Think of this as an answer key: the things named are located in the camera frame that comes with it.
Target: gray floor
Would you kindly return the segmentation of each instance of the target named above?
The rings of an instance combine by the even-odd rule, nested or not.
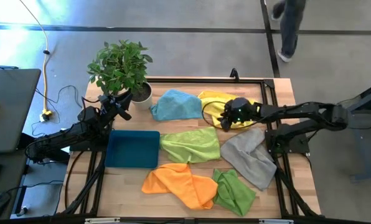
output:
[[[267,0],[269,11],[275,0]],[[25,1],[41,23],[60,26],[176,27],[264,29],[259,0],[59,0]],[[35,24],[17,0],[0,0],[0,22]],[[279,25],[271,23],[272,29]],[[308,1],[304,30],[371,30],[371,0]],[[243,77],[273,77],[266,34],[156,33],[156,32],[61,32],[49,31],[52,56],[47,66],[49,97],[75,85],[84,95],[91,62],[103,42],[119,39],[141,41],[149,47],[154,63],[150,75],[227,77],[237,67]],[[275,48],[281,45],[273,35]],[[44,36],[40,31],[0,30],[0,65],[41,68]],[[291,78],[296,101],[336,103],[352,98],[371,86],[371,35],[300,35],[298,50],[289,64],[278,62],[281,77]],[[80,108],[73,90],[64,90],[55,105],[60,124],[36,124],[35,133],[56,132],[76,121]],[[38,120],[42,97],[35,95],[24,132]],[[320,131],[311,141],[311,161],[322,213],[331,218],[371,222],[371,180],[350,183],[361,171],[359,154],[349,130]],[[34,184],[41,172],[63,179],[65,168],[32,167],[26,182]],[[51,206],[59,187],[29,189],[28,203],[46,194],[29,215],[54,212]]]

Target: wooden table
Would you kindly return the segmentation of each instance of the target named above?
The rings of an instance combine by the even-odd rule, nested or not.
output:
[[[278,105],[294,105],[294,95],[291,81],[287,78],[275,78],[275,90],[278,99]],[[256,84],[233,84],[233,83],[152,83],[154,103],[169,89],[176,89],[198,95],[203,90],[221,91],[243,97],[254,98],[262,102],[261,89]],[[86,92],[86,99],[95,100],[101,95],[101,90],[94,84],[89,84]],[[179,133],[209,126],[202,119],[160,121],[152,119],[149,111],[138,111],[131,104],[129,113],[132,119],[125,121],[118,117],[113,127],[115,129],[128,130],[156,130],[161,134]],[[283,123],[294,124],[298,119],[283,120]],[[264,124],[257,124],[256,128],[266,129]],[[239,133],[239,131],[230,131],[228,133],[217,129],[220,143],[223,144],[230,137]],[[89,152],[83,153],[77,163],[74,165],[73,172],[68,184],[68,202],[70,203],[79,193],[85,184],[88,165],[90,161]],[[77,153],[71,155],[68,169]],[[159,154],[159,165],[170,163],[167,158],[167,152],[161,151]],[[311,174],[309,162],[299,154],[290,154],[289,163],[296,190],[300,193],[306,203],[316,213],[320,213],[317,201],[316,189]],[[224,159],[217,159],[199,164],[191,164],[192,173],[211,177],[214,168],[219,170],[233,169]],[[195,218],[239,218],[231,211],[220,205],[214,205],[210,210],[191,210],[187,208],[173,194],[144,194],[141,186],[150,170],[146,169],[114,169],[106,168],[101,190],[100,206],[98,209],[99,217],[195,217]],[[270,186],[265,191],[260,191],[251,183],[245,180],[240,174],[239,179],[256,192],[256,199],[247,215],[244,218],[279,218],[278,194],[275,180],[271,181]],[[284,188],[285,201],[288,211],[291,211],[289,193]],[[93,189],[89,197],[89,208],[92,204]],[[61,193],[58,212],[62,211],[64,190]]]

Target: potted plant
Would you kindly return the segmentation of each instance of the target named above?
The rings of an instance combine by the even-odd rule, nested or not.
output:
[[[120,91],[131,91],[133,104],[146,110],[153,104],[153,91],[146,79],[146,64],[153,59],[141,52],[147,50],[140,42],[120,40],[120,44],[104,42],[96,59],[87,67],[90,82],[96,82],[104,94],[117,95]]]

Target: green towel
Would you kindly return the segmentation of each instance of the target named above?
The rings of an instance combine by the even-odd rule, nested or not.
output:
[[[221,172],[215,169],[213,180],[218,184],[217,194],[213,202],[239,216],[244,216],[249,212],[255,199],[256,193],[238,179],[235,170]]]
[[[161,149],[169,153],[169,159],[179,163],[206,162],[220,158],[220,144],[213,127],[163,134]]]

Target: person's leg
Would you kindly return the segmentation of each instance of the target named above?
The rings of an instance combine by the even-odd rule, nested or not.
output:
[[[285,0],[281,0],[273,6],[273,12],[271,13],[272,20],[278,20],[281,15],[284,13],[285,9]]]
[[[281,54],[286,58],[291,58],[296,50],[298,43],[297,32],[303,19],[303,11],[306,0],[286,0],[284,16],[281,20]]]

